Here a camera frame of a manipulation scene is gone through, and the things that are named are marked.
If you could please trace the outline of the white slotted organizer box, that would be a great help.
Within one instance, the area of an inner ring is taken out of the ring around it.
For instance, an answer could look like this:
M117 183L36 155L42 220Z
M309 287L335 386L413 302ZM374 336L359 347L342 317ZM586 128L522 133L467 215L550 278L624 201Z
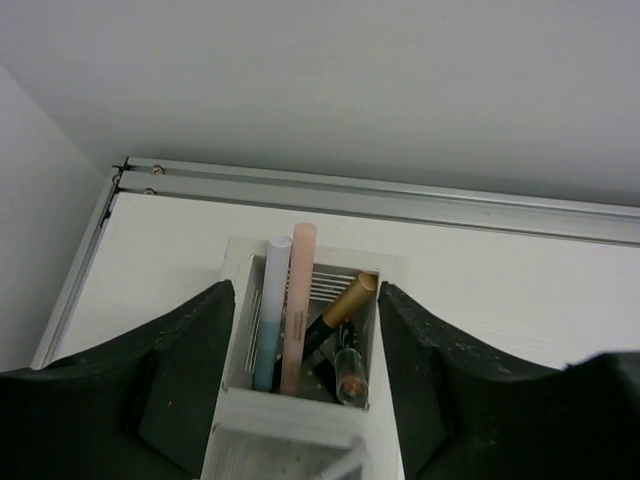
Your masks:
M369 387L363 407L335 402L312 361L295 397L253 390L266 254L266 241L258 239L233 237L226 249L222 276L233 283L236 311L203 478L310 479L357 437L369 455L349 478L403 478L376 296L353 317Z

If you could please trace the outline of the aluminium frame rail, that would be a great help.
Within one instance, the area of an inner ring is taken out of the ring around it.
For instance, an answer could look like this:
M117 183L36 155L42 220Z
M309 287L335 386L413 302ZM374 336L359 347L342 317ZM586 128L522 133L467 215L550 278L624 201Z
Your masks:
M561 366L639 346L635 207L130 157L99 195L34 366L215 282L230 238L298 222L516 355Z

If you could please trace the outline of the pink makeup pen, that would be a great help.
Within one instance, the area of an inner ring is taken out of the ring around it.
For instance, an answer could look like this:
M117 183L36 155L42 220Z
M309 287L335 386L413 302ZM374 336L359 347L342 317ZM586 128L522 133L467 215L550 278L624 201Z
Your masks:
M280 393L287 396L296 396L299 388L316 239L314 224L294 226L280 382Z

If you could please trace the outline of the black gold mascara tube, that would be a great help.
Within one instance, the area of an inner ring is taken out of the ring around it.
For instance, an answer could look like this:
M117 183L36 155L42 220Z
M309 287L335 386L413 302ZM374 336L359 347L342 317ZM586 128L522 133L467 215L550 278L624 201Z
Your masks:
M377 291L377 277L360 272L344 291L317 317L305 332L305 362L339 327Z

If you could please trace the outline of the black clear-capped lip pencil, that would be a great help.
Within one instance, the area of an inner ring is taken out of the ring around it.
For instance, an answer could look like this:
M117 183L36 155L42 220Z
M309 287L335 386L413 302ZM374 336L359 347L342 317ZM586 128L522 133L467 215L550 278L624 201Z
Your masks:
M364 408L368 399L368 382L357 329L351 321L340 327L334 365L338 401L343 405Z

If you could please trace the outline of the blue white makeup pen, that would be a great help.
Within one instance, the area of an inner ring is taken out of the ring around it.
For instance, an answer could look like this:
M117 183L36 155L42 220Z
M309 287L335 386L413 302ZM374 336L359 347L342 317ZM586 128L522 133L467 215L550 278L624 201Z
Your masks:
M262 392L272 388L291 246L291 237L281 234L272 237L267 247L253 373L253 388Z

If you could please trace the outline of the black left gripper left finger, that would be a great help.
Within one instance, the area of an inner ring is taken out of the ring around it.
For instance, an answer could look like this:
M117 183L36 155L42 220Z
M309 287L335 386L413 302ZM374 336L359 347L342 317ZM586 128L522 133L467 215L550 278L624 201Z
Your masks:
M1 376L5 479L198 479L235 309L230 281L41 369Z

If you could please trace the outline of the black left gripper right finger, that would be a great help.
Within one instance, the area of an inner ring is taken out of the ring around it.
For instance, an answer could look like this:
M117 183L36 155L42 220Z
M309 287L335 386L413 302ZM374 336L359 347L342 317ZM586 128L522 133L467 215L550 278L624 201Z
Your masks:
M408 479L635 479L639 356L561 369L501 351L384 283L379 315Z

